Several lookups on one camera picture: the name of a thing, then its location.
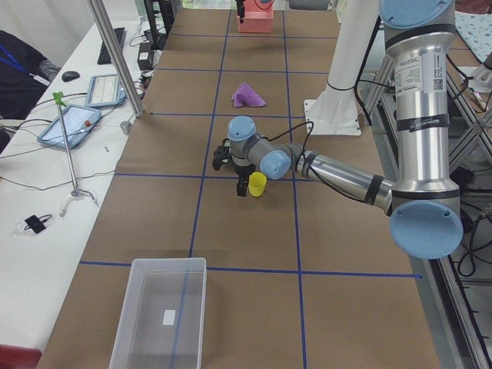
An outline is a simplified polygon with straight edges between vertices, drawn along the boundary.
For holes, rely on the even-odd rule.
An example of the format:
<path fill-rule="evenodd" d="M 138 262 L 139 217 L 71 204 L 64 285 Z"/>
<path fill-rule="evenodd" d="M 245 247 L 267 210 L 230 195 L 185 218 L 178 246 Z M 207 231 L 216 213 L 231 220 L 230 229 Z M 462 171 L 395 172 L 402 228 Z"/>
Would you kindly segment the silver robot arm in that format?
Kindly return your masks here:
<path fill-rule="evenodd" d="M 408 254 L 438 259 L 463 237 L 459 187 L 449 175 L 446 56 L 455 36 L 452 1 L 349 1 L 327 87 L 309 103 L 314 130 L 346 135 L 356 130 L 346 111 L 363 67 L 371 35 L 384 28 L 385 51 L 394 62 L 397 114 L 396 182 L 306 149 L 275 144 L 257 132 L 248 116 L 228 124 L 238 188 L 252 171 L 270 179 L 295 171 L 342 195 L 381 208 L 391 218 L 391 236 Z"/>

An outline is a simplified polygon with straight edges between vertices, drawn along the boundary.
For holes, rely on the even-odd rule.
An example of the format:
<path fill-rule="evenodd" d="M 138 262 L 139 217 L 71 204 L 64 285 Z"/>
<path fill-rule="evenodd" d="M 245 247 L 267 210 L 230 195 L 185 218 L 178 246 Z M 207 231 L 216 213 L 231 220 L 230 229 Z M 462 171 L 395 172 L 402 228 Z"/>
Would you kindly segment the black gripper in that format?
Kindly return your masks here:
<path fill-rule="evenodd" d="M 248 179 L 254 173 L 254 165 L 239 165 L 233 163 L 234 172 L 238 175 L 238 183 L 236 186 L 237 196 L 246 197 L 248 194 Z"/>

